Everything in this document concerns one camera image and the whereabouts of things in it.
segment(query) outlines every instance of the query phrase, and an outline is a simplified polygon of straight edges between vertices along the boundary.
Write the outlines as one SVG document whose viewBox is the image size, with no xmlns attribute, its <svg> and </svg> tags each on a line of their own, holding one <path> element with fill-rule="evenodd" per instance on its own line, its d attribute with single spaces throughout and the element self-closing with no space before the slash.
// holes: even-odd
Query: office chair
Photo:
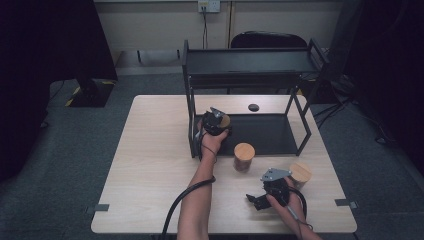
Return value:
<svg viewBox="0 0 424 240">
<path fill-rule="evenodd" d="M 306 48 L 307 43 L 303 38 L 294 34 L 247 31 L 238 34 L 231 40 L 231 48 Z M 230 94 L 231 88 L 227 88 L 227 94 Z"/>
</svg>

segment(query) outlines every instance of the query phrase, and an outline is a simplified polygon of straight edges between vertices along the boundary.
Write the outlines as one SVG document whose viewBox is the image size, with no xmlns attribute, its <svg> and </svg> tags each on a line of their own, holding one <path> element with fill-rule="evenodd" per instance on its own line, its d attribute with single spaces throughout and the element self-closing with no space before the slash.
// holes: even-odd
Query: cork lid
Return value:
<svg viewBox="0 0 424 240">
<path fill-rule="evenodd" d="M 239 143 L 234 148 L 234 155 L 241 161 L 251 160 L 255 156 L 255 149 L 248 143 Z"/>
<path fill-rule="evenodd" d="M 292 171 L 292 178 L 299 182 L 307 182 L 312 177 L 312 172 L 306 163 L 293 163 L 290 165 Z"/>
</svg>

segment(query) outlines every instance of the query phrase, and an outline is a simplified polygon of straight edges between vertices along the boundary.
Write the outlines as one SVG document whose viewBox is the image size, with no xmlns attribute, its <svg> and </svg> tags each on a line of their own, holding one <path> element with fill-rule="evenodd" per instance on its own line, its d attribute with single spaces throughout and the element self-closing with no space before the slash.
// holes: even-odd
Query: table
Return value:
<svg viewBox="0 0 424 240">
<path fill-rule="evenodd" d="M 249 113 L 254 102 L 261 113 L 283 111 L 285 95 L 199 95 L 198 109 L 211 105 L 226 112 Z M 301 104 L 306 100 L 299 97 Z M 108 211 L 96 212 L 92 230 L 96 233 L 143 233 L 162 231 L 169 207 L 187 187 L 198 165 L 187 139 L 188 114 L 184 95 L 137 96 L 128 115 L 99 204 Z M 304 134 L 296 109 L 289 118 L 295 136 Z M 295 162 L 307 163 L 312 179 L 302 188 L 308 202 L 307 220 L 316 232 L 354 232 L 356 222 L 348 206 L 338 207 L 335 199 L 345 195 L 310 111 L 306 114 L 312 136 L 302 155 L 256 156 L 248 173 L 233 169 L 231 156 L 219 157 L 214 175 L 211 234 L 290 233 L 272 210 L 256 211 L 245 194 L 263 195 L 259 178 L 269 168 L 289 169 Z M 176 233 L 179 207 L 168 233 Z"/>
</svg>

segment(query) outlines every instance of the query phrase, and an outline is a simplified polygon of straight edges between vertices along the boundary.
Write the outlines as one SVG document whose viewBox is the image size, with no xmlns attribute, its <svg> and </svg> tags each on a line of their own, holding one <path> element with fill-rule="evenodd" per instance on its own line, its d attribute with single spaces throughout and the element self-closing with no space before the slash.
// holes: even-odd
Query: black stand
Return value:
<svg viewBox="0 0 424 240">
<path fill-rule="evenodd" d="M 194 90 L 233 87 L 289 88 L 292 91 L 282 114 L 227 112 L 234 134 L 222 143 L 218 154 L 233 155 L 234 147 L 238 143 L 248 142 L 254 146 L 257 155 L 300 155 L 311 136 L 305 118 L 306 112 L 323 79 L 322 73 L 329 64 L 314 39 L 311 39 L 306 48 L 192 50 L 188 47 L 188 41 L 185 41 L 184 45 L 182 62 L 189 113 L 188 138 L 193 158 L 198 154 L 194 147 L 197 133 L 195 123 L 202 116 L 196 113 Z M 296 93 L 303 73 L 319 73 L 319 76 L 307 97 L 306 105 L 302 108 Z M 306 136 L 299 146 L 296 145 L 288 120 L 288 112 L 293 102 L 306 131 Z"/>
</svg>

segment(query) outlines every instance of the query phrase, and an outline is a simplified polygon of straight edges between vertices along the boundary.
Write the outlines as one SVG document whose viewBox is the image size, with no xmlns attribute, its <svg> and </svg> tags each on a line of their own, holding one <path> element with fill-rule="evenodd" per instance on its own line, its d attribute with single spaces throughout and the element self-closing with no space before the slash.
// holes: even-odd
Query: wooden cylinder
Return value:
<svg viewBox="0 0 424 240">
<path fill-rule="evenodd" d="M 252 159 L 255 156 L 255 149 L 248 143 L 239 143 L 234 148 L 234 169 L 245 173 L 249 171 Z"/>
<path fill-rule="evenodd" d="M 306 163 L 293 163 L 290 165 L 290 171 L 292 172 L 290 178 L 296 189 L 301 189 L 312 177 L 311 169 Z"/>
</svg>

